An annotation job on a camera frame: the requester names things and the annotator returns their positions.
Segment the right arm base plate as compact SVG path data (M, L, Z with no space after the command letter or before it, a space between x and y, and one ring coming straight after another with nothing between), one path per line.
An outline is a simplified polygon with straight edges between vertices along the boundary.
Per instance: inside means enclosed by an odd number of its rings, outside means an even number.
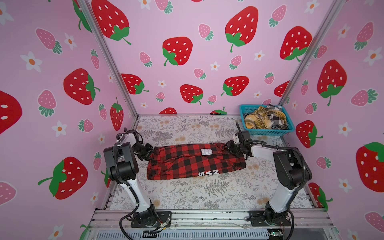
M292 225L288 212L249 211L246 219L253 227L290 227Z

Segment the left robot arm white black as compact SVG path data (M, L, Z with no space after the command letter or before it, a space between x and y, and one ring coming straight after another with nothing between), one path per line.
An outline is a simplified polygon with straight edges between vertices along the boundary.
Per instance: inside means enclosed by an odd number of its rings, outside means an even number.
M117 134L117 140L112 147L104 149L106 173L111 181L116 182L128 193L134 204L132 222L146 227L155 226L159 217L137 177L139 166L136 157L146 159L152 152L153 147L144 145L143 138L137 131L127 129L124 129L122 134Z

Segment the red black plaid shirt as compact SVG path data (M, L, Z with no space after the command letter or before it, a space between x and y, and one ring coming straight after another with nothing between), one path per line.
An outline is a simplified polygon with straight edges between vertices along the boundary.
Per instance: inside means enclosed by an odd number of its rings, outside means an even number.
M147 168L149 180L172 180L230 173L246 168L233 141L155 147Z

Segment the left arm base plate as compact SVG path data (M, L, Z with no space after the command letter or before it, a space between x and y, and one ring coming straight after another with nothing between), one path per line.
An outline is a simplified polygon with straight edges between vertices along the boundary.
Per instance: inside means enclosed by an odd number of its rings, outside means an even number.
M169 227L171 219L172 212L169 211L136 213L131 222L131 228L157 228L164 223L166 223L166 227Z

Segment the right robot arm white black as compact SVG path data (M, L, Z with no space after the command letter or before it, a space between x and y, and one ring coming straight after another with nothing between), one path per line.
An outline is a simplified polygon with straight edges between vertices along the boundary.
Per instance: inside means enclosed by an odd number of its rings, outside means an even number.
M264 141L250 139L244 131L235 134L227 143L227 149L236 157L254 157L273 160L278 178L278 187L273 197L266 203L261 216L252 216L248 222L261 222L274 226L285 219L290 206L299 191L312 178L303 155L296 147L272 146Z

